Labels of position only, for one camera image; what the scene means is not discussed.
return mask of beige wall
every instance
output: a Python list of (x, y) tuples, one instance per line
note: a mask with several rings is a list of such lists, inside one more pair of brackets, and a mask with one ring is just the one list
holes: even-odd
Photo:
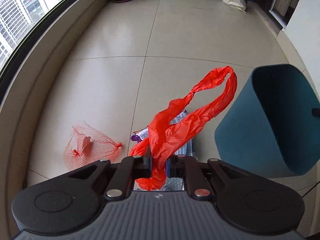
[(299, 53), (320, 94), (320, 0), (299, 0), (284, 33)]
[(0, 232), (17, 233), (12, 198), (23, 188), (29, 152), (46, 96), (64, 60), (106, 0), (77, 0), (43, 34), (0, 106)]

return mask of tiled floor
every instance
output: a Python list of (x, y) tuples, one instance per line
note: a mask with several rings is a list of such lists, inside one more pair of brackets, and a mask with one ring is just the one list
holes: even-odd
[[(287, 59), (250, 7), (243, 13), (221, 0), (109, 3), (75, 46), (49, 94), (32, 147), (28, 185), (68, 171), (62, 156), (79, 120), (121, 141), (121, 160), (134, 145), (132, 132), (146, 127), (213, 68), (233, 67), (237, 96), (253, 68), (277, 63)], [(223, 89), (198, 93), (187, 110), (211, 102)], [(194, 139), (200, 161), (219, 157), (213, 135), (227, 110)], [(316, 169), (278, 181), (301, 190), (316, 182)], [(305, 221), (312, 217), (309, 209)]]

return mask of metal screw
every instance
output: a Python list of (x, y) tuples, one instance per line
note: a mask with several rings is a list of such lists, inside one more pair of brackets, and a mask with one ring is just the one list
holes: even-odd
[(122, 191), (119, 189), (110, 189), (107, 191), (108, 197), (120, 197), (122, 195)]
[(205, 188), (199, 188), (199, 189), (195, 190), (195, 195), (197, 197), (207, 197), (210, 195), (210, 191)]

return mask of window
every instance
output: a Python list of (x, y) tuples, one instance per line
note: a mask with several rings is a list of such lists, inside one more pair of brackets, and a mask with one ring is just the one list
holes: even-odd
[(0, 70), (31, 28), (61, 0), (0, 0)]

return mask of teal trash bin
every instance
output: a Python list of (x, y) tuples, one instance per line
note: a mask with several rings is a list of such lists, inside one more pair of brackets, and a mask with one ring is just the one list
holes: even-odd
[(215, 131), (220, 158), (265, 178), (303, 175), (320, 159), (320, 103), (289, 64), (255, 68)]

